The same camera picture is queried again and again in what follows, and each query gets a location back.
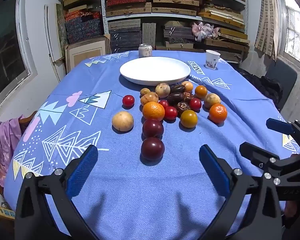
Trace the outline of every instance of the blue tablecloth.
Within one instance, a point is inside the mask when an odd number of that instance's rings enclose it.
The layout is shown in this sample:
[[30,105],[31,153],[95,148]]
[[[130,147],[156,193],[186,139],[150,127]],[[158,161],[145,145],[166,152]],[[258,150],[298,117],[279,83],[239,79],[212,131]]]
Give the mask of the blue tablecloth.
[[[203,53],[153,51],[153,56],[189,64],[194,86],[203,84],[221,97],[228,110],[224,124],[210,122],[203,109],[191,132],[179,126],[179,119],[163,122],[164,157],[157,165],[146,166],[140,161],[139,91],[143,86],[127,81],[119,72],[123,63],[138,57],[138,52],[84,60],[48,97],[15,150],[4,188],[13,209],[27,172],[51,174],[94,144],[99,149],[98,162],[72,200],[100,239],[196,239],[224,202],[199,162],[201,145],[208,144],[232,168],[256,176],[261,171],[241,157],[241,143],[247,141],[281,158],[300,151],[292,138],[266,128],[268,118],[283,121],[272,100],[224,60],[219,60],[218,70],[210,70],[204,67]],[[136,99],[135,106],[127,110],[135,123],[132,131],[119,134],[113,130],[111,118],[124,110],[122,97],[128,94]],[[57,225],[67,232],[52,198],[48,200]],[[248,200],[246,197],[232,232]]]

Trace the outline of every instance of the dark brown date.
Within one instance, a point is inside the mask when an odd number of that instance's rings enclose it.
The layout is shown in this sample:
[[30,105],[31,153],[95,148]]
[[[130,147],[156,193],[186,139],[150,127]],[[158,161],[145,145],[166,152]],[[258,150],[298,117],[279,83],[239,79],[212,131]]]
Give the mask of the dark brown date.
[[172,93],[168,95],[167,101],[170,106],[174,106],[177,103],[183,101],[183,94],[182,93]]
[[184,85],[174,85],[170,87],[170,93],[183,93],[186,91],[186,87]]
[[191,108],[187,102],[179,102],[176,105],[176,109],[177,109],[178,113],[181,115],[184,111],[190,110]]
[[188,104],[190,103],[192,98],[193,98],[193,94],[188,92],[183,92],[183,100],[186,101]]

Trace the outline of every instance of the window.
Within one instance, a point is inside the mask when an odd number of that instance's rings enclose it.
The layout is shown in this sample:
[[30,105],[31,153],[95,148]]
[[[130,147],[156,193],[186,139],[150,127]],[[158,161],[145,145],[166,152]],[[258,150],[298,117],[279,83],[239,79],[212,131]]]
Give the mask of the window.
[[300,67],[300,7],[295,0],[278,3],[281,30],[279,53]]
[[0,103],[32,73],[25,24],[25,0],[0,3]]

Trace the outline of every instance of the black chair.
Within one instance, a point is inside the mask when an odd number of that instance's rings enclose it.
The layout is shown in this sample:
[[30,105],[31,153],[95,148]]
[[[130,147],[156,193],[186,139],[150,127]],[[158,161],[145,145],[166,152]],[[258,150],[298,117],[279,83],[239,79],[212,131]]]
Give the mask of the black chair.
[[278,103],[279,111],[281,111],[296,83],[298,74],[293,68],[277,58],[277,61],[270,65],[265,77],[276,79],[282,85],[283,95]]

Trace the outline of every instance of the purple garment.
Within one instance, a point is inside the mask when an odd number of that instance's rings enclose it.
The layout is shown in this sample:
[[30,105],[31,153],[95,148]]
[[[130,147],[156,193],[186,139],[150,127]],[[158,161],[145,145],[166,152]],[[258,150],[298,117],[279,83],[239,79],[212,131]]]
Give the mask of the purple garment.
[[22,136],[19,119],[0,122],[0,185],[4,186],[8,168],[13,157],[13,152]]

